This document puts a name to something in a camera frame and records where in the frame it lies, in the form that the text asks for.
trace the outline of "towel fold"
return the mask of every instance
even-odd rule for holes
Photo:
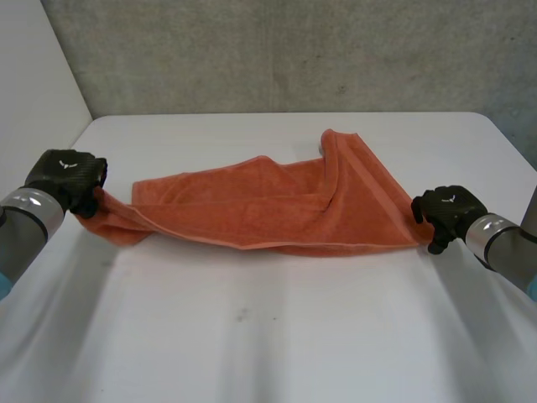
[[[416,247],[432,239],[410,198],[357,134],[326,130],[323,157],[269,157],[133,184],[133,202],[96,190],[99,211],[79,218],[118,245],[151,233],[236,249],[342,256]]]

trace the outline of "towel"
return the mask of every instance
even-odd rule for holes
[[[96,189],[99,211],[78,217],[118,245],[151,233],[236,249],[343,256],[432,239],[410,198],[357,134],[326,130],[322,158],[281,165],[259,156],[215,170],[133,184],[132,204]]]

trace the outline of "dark stain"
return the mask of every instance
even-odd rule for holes
[[[243,308],[237,315],[237,322],[240,323],[240,322],[246,321],[247,319],[248,319],[248,309]]]

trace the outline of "white wall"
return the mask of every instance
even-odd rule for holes
[[[39,0],[0,0],[0,200],[90,122]]]

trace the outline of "robotic hand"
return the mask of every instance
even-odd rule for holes
[[[462,239],[487,267],[503,275],[537,301],[537,189],[521,226],[487,208],[462,186],[441,186],[412,201],[417,223],[435,228],[429,252],[441,254]]]
[[[418,224],[425,220],[435,228],[429,252],[441,254],[455,238],[465,240],[468,228],[488,214],[487,208],[462,186],[441,186],[426,191],[412,201],[412,213]]]
[[[73,149],[46,151],[24,186],[0,201],[0,299],[9,293],[63,222],[65,212],[95,215],[93,190],[104,185],[107,161]]]

